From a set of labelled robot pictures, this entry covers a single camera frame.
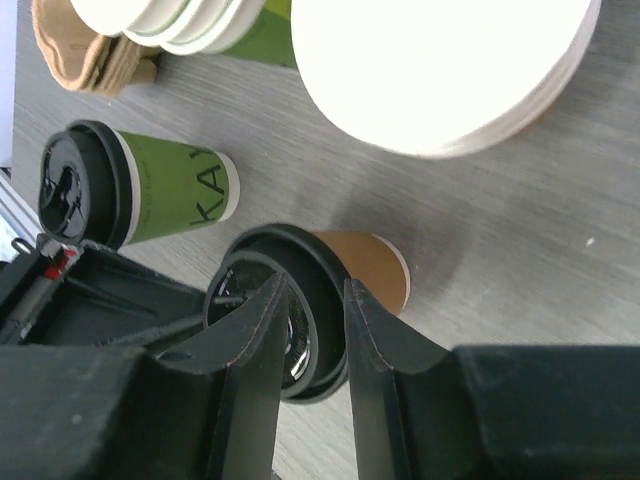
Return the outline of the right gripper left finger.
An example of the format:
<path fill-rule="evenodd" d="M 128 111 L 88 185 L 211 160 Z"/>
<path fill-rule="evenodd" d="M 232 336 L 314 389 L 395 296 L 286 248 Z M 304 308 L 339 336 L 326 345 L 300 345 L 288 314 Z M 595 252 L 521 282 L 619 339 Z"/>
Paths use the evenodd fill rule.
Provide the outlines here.
<path fill-rule="evenodd" d="M 166 362 L 139 347 L 5 347 L 5 479 L 267 479 L 287 325 L 287 278 Z"/>

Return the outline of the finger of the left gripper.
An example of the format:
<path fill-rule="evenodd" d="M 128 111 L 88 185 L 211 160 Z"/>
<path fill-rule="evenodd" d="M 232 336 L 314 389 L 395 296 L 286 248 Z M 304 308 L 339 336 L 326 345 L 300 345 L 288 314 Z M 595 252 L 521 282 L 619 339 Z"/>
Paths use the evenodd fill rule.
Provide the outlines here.
<path fill-rule="evenodd" d="M 1 264 L 4 346 L 172 346 L 204 328 L 204 293 L 95 243 L 42 239 Z"/>

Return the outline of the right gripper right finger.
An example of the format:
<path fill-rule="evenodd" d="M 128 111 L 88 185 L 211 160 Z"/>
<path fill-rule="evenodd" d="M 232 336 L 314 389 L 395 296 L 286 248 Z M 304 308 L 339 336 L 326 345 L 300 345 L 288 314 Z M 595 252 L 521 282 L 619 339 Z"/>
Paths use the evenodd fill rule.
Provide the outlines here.
<path fill-rule="evenodd" d="M 362 479 L 635 479 L 639 350 L 445 349 L 345 284 Z"/>

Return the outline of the black lid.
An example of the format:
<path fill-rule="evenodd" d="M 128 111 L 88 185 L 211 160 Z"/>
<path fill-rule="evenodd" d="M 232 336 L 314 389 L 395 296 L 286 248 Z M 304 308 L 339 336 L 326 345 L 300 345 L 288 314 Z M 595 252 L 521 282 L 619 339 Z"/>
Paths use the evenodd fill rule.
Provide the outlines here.
<path fill-rule="evenodd" d="M 125 244 L 133 191 L 124 147 L 106 124 L 77 120 L 47 141 L 41 160 L 38 217 L 60 243 Z"/>
<path fill-rule="evenodd" d="M 206 324 L 239 308 L 275 273 L 289 279 L 281 400 L 320 402 L 347 380 L 343 286 L 350 275 L 319 237 L 282 223 L 239 235 L 208 287 Z"/>

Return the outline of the single brown paper cup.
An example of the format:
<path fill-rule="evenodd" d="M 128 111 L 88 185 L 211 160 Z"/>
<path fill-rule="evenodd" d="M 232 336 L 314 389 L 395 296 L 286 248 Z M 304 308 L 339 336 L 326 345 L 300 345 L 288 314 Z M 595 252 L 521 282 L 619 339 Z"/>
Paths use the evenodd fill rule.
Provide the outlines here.
<path fill-rule="evenodd" d="M 391 242 L 368 232 L 315 231 L 314 235 L 383 307 L 394 315 L 404 310 L 410 296 L 411 276 L 404 256 Z"/>

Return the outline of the single green paper cup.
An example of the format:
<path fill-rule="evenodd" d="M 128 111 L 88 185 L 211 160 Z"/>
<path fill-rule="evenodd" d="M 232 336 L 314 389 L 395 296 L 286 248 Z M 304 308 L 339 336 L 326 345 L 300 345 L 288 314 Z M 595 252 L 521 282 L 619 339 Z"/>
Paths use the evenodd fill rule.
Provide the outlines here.
<path fill-rule="evenodd" d="M 211 226 L 235 212 L 240 179 L 227 155 L 125 131 L 114 134 L 125 154 L 132 191 L 122 245 Z"/>

